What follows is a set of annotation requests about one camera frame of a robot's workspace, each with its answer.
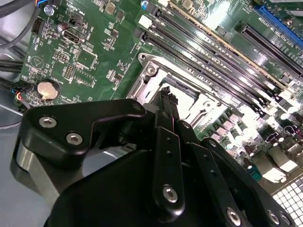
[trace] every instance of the cable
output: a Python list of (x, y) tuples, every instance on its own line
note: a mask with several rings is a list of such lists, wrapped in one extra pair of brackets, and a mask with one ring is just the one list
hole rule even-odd
[(14, 124), (8, 124), (8, 125), (3, 125), (3, 126), (0, 126), (0, 130), (3, 130), (3, 129), (11, 129), (11, 128), (14, 128), (18, 125), (21, 124), (21, 121), (17, 122), (17, 123), (14, 123)]
[[(6, 44), (6, 43), (8, 43), (8, 41), (0, 35), (0, 44)], [(25, 59), (25, 53), (19, 48), (17, 48), (16, 46), (12, 46), (8, 48), (8, 51), (10, 51), (12, 54), (16, 55), (18, 58), (22, 60)]]
[(40, 8), (36, 7), (31, 19), (29, 20), (28, 24), (25, 26), (23, 31), (14, 40), (12, 40), (12, 41), (10, 41), (6, 44), (0, 45), (0, 49), (8, 49), (8, 48), (16, 45), (17, 43), (19, 43), (22, 40), (22, 38), (28, 33), (30, 28), (33, 26), (33, 24), (34, 24), (35, 20), (37, 19), (39, 13), (40, 13)]
[(11, 67), (22, 67), (23, 62), (21, 62), (21, 61), (11, 61), (11, 60), (0, 60), (0, 65), (11, 66)]
[(2, 71), (2, 72), (16, 72), (16, 73), (21, 73), (21, 68), (0, 66), (0, 71)]
[(39, 2), (37, 3), (37, 7), (40, 7), (40, 4), (41, 4), (41, 3), (44, 3), (44, 2), (46, 2), (46, 1), (48, 1), (48, 0), (39, 1)]
[(31, 3), (33, 0), (14, 0), (0, 6), (0, 18), (5, 17)]

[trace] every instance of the port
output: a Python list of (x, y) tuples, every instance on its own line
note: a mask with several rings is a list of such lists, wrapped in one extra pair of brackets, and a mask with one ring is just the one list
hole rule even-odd
[(63, 38), (74, 43), (74, 44), (80, 44), (84, 41), (84, 34), (78, 32), (77, 30), (73, 28), (68, 28), (62, 32)]

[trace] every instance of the mounting hole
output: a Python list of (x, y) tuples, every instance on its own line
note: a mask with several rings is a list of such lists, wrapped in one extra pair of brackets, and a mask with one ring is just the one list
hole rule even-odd
[(146, 59), (146, 56), (145, 56), (144, 54), (142, 54), (142, 55), (140, 55), (140, 59), (141, 59), (142, 61), (144, 61), (144, 60)]
[(174, 156), (174, 154), (173, 154), (170, 150), (168, 150), (168, 151), (166, 152), (166, 154), (167, 154), (169, 157), (173, 157), (173, 156)]
[(216, 173), (214, 170), (211, 170), (210, 173), (211, 173), (213, 176), (217, 176), (217, 173)]
[(168, 143), (172, 143), (171, 138), (167, 137), (166, 140), (167, 140)]

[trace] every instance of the motherboard screw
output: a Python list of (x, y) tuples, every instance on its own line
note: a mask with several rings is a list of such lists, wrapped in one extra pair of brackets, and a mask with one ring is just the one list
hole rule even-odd
[(54, 13), (55, 13), (55, 10), (53, 9), (52, 6), (50, 5), (46, 5), (44, 6), (44, 9), (43, 9), (44, 13), (47, 15), (47, 16), (52, 16)]

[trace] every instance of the pcie slot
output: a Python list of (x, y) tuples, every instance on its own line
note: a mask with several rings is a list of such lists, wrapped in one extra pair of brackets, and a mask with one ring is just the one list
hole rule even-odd
[[(212, 45), (210, 45), (209, 43), (207, 43), (204, 40), (201, 40), (199, 38), (197, 38), (197, 35), (194, 34), (190, 29), (188, 29), (188, 27), (184, 26), (183, 24), (179, 23), (178, 21), (176, 21), (171, 15), (168, 15), (165, 12), (162, 12), (159, 10), (159, 13), (157, 14), (157, 17), (159, 17), (159, 19), (165, 23), (168, 26), (173, 27), (175, 30), (177, 30), (179, 33), (181, 33), (184, 37), (188, 38), (189, 40), (194, 41), (195, 43), (203, 46), (204, 48), (206, 48), (208, 51), (211, 51), (213, 54), (216, 54), (218, 56), (221, 57), (221, 59), (228, 59), (229, 56), (231, 56), (233, 59), (240, 61), (242, 64), (244, 64), (248, 69), (251, 69), (252, 71), (254, 71), (257, 75), (261, 76), (263, 79), (265, 79), (266, 81), (268, 81), (268, 78), (263, 76), (262, 74), (259, 74), (254, 68), (252, 68), (249, 64), (247, 64), (245, 61), (239, 59), (239, 57), (237, 55), (235, 55), (234, 53), (232, 53), (231, 51), (229, 51), (228, 49), (222, 47), (222, 49), (224, 49), (225, 53), (218, 51), (215, 47), (213, 47)], [(210, 40), (212, 40), (212, 42), (214, 42), (216, 45), (220, 46), (220, 44), (218, 44), (216, 41), (214, 41), (207, 33), (205, 33), (202, 30), (197, 29), (199, 32), (201, 32), (202, 34), (204, 34), (207, 38), (209, 38)], [(254, 84), (256, 84), (256, 86), (261, 87), (261, 89), (263, 89), (263, 91), (265, 93), (267, 93), (270, 97), (272, 97), (274, 94), (276, 93), (280, 93), (281, 90), (279, 87), (277, 87), (275, 84), (273, 84), (275, 86), (275, 91), (272, 94), (271, 92), (269, 92), (270, 88), (266, 87), (264, 84), (262, 84), (258, 78), (250, 75), (245, 69), (242, 70), (242, 72), (246, 72), (244, 73), (244, 76), (247, 77), (246, 79), (248, 81), (250, 81), (251, 83), (253, 82)]]
[(180, 54), (178, 51), (172, 49), (170, 46), (168, 46), (166, 43), (164, 43), (161, 39), (154, 37), (153, 35), (151, 35), (149, 33), (145, 33), (143, 35), (143, 40), (148, 43), (151, 43), (155, 47), (157, 47), (160, 50), (162, 50), (163, 52), (165, 52), (167, 55), (173, 56), (174, 58), (183, 62), (187, 66), (188, 69), (191, 69), (193, 72), (197, 73), (198, 75), (200, 75), (202, 77), (207, 77), (207, 79), (212, 82), (214, 87), (219, 87), (220, 90), (222, 90), (228, 94), (231, 94), (232, 96), (236, 97), (238, 100), (240, 100), (247, 106), (250, 106), (256, 112), (261, 111), (260, 108), (255, 103), (253, 103), (249, 98), (247, 98), (243, 94), (239, 93), (234, 88), (229, 87), (226, 84), (224, 84), (223, 82), (214, 78), (214, 76), (210, 72), (204, 70), (201, 66), (199, 66), (195, 62), (186, 58), (184, 55)]
[(272, 15), (264, 5), (256, 5), (255, 11), (259, 13), (266, 21), (268, 21), (275, 29), (287, 37), (294, 45), (298, 46), (300, 49), (303, 49), (303, 41), (281, 21), (279, 21), (279, 19)]
[(276, 61), (284, 70), (290, 73), (293, 77), (299, 79), (303, 73), (303, 69), (294, 61), (289, 59), (271, 42), (264, 38), (259, 32), (247, 24), (237, 28), (237, 31), (250, 43), (252, 43), (260, 52)]
[(208, 65), (208, 68), (218, 74), (221, 78), (228, 81), (231, 84), (234, 84), (238, 87), (240, 87), (245, 93), (250, 94), (252, 97), (254, 97), (256, 100), (263, 102), (263, 104), (266, 104), (266, 100), (258, 94), (254, 89), (250, 88), (248, 85), (243, 83), (238, 78), (235, 78), (233, 75), (231, 75), (229, 72), (224, 70), (222, 67), (220, 67), (217, 63), (213, 63), (209, 61), (209, 59), (205, 58), (204, 55), (202, 55), (200, 52), (189, 46), (186, 42), (182, 41), (178, 37), (174, 36), (172, 33), (168, 33), (161, 27), (156, 27), (154, 29), (159, 35), (164, 37), (165, 39), (170, 39), (174, 42), (174, 46), (179, 45), (180, 48), (184, 48), (184, 50), (188, 51), (194, 57), (196, 57), (199, 61), (204, 62), (206, 65)]

